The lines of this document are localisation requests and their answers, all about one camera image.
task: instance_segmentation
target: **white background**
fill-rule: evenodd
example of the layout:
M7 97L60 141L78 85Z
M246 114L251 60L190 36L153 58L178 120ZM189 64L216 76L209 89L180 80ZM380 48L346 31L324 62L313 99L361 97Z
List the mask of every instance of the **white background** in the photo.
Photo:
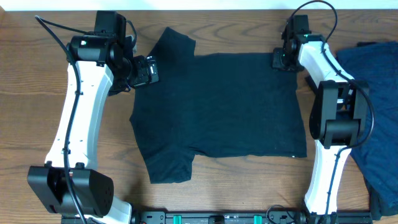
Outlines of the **white background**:
M0 0L6 11L296 9L307 0ZM398 0L329 0L337 9L398 9ZM328 9L321 3L306 9Z

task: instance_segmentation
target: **blue cloth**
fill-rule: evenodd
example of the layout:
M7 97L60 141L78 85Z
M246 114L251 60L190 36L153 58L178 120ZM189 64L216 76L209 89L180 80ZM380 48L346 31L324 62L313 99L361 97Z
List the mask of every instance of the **blue cloth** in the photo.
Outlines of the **blue cloth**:
M375 109L370 140L351 156L366 179L372 200L384 207L398 206L398 43L388 42L341 50L340 65L355 79L366 80ZM370 127L370 115L366 128Z

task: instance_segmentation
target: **table surface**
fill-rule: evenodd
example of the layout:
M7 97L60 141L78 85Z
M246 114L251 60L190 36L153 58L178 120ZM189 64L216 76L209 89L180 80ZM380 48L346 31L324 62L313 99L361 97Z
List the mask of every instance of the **table surface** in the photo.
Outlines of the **table surface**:
M388 41L398 35L398 11L339 10L331 49L354 47L359 41ZM121 11L138 31L138 54L147 55L169 26L197 41L195 54L272 52L280 47L290 10L271 11ZM314 32L327 35L331 11L302 11ZM67 89L65 54L36 22L38 14L52 22L93 30L95 12L0 13L0 222L59 223L27 184L31 165L42 165L49 152ZM74 33L54 28L66 44ZM273 204L298 207L306 193L315 157L308 118L314 94L297 77L297 98L307 135L308 157L196 156L192 180L150 184L129 122L134 91L107 99L98 139L99 172L114 181L115 195L137 208L169 211L266 210ZM363 175L349 158L338 192L339 210L367 210ZM397 223L384 217L379 223Z

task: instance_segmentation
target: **black cloth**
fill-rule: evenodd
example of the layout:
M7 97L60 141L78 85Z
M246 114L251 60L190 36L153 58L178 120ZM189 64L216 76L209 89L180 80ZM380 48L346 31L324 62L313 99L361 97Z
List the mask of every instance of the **black cloth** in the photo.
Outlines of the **black cloth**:
M307 156L295 73L271 69L272 54L194 50L166 28L150 53L160 81L136 89L130 120L151 183L190 180L195 154Z
M337 56L350 75L368 82L375 109L373 135L351 151L369 190L373 219L398 214L398 43L345 49ZM370 122L368 115L365 133Z

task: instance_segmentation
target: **wire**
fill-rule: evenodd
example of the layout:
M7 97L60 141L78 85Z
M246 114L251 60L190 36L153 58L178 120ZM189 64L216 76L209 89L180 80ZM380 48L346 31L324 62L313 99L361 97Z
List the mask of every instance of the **wire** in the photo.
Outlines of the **wire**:
M285 210L285 212L287 213L287 215L293 220L292 222L287 223L287 224L291 224L291 223L294 222L294 220L295 220L294 217L287 211L287 209L286 209L285 207L283 207L283 206L281 206L281 205L273 205L273 206L271 206L270 208L268 208L268 210L267 210L267 212L266 212L266 218L268 218L269 222L271 222L272 224L276 224L276 222L272 221L272 220L269 218L269 212L270 212L273 208L275 208L275 207L281 207L281 208L283 208L283 209Z
M136 28L132 25L131 21L126 21L128 24L130 24L132 32L134 33L134 40L132 41L132 47L136 46L137 43L137 31Z
M62 28L62 29L67 29L67 30L72 30L75 32L84 32L84 31L80 31L80 30L76 30L76 29L72 29L69 27L65 27L65 26L61 26L58 24L54 24L53 22L49 22L49 21L45 21L44 19L42 19L40 16L35 16L37 22L39 22L40 25L42 25L42 27L54 38L54 40L59 44L59 46L61 46L62 50L65 52L65 54L67 55L67 59L69 60L70 64L73 67L73 71L75 72L75 76L76 76L76 92L75 92L75 101L73 102L73 107L72 107L72 112L70 113L70 119L68 122L68 127L67 127L67 133L65 135L65 144L64 147L62 149L63 151L63 165L64 165L64 170L65 170L65 180L67 182L67 186L68 186L68 191L72 197L73 203L76 206L77 212L79 213L79 216L83 222L83 224L87 224L86 218L84 216L83 210L80 207L80 204L78 203L77 197L76 197L76 193L73 189L72 186L72 180L69 176L69 161L68 161L68 155L69 155L69 149L68 149L68 145L69 145L69 137L70 137L70 131L72 129L72 124L73 124L73 119L75 117L75 113L76 113L76 108L77 108L77 103L79 101L79 96L82 94L80 91L80 76L76 67L76 62L75 59L73 59L71 53L69 52L69 50L64 46L64 44L62 43L62 41L54 34L54 32L47 26L44 24L44 22L54 25L56 27Z
M327 38L323 41L323 43L322 43L322 47L321 47L322 55L324 56L324 58L326 59L326 61L329 63L329 65L332 67L332 69L336 72L336 74L337 74L338 76L340 76L341 78L345 79L350 85L353 85L353 86L355 87L355 89L357 89L357 90L364 96L364 98L365 98L365 100L366 100L366 103L367 103L368 106L369 106L370 115L371 115L371 127L370 127L370 130L369 130L368 134L366 135L366 137L365 137L361 142L359 142L359 143L357 143L357 144L354 144L354 145L352 145L352 146L346 146L346 147L341 148L341 149L337 152L337 154L335 155L335 156L336 156L335 165L334 165L333 172L332 172L332 175L331 175L329 191L327 192L328 198L327 198L327 201L326 201L326 211L325 211L324 216L322 216L322 218L320 219L320 222L324 222L324 221L325 221L325 216L328 215L328 212L329 212L329 203L330 203L331 189L332 189L332 187L333 187L333 181L334 181L334 179L335 179L335 174L336 174L336 170L337 170L337 164L338 164L338 161L339 161L339 159L340 159L340 155L341 155L341 153L342 153L343 151L345 151L345 150L347 150L347 149L353 149L353 148L362 146L363 144L365 144L365 143L370 139L370 137L371 137L371 135L372 135L372 132L373 132L373 128L374 128L374 107L373 107L373 104L372 104L372 102L371 102L370 97L368 96L368 94L366 94L365 91L364 91L354 80L351 80L351 79L349 79L348 77L346 77L345 75L341 74L341 70L338 70L338 69L335 67L335 65L330 61L330 59L328 58L328 56L327 56L327 54L326 54L325 44L328 42L329 38L331 37L332 33L335 31L336 26L337 26L338 16L337 16L336 9L335 9L330 3L326 2L326 1L309 1L309 2L306 2L305 4L302 4L300 7L298 7L298 8L292 13L292 15L289 17L289 20L294 16L294 14L295 14L298 10L300 10L301 8L303 8L304 6L306 6L306 5L308 5L308 4L315 3L315 2L319 2L319 3L323 3L323 4L328 5L328 6L331 8L331 10L333 11L334 15L335 15L335 25L333 26L332 30L330 31L328 37L327 37Z

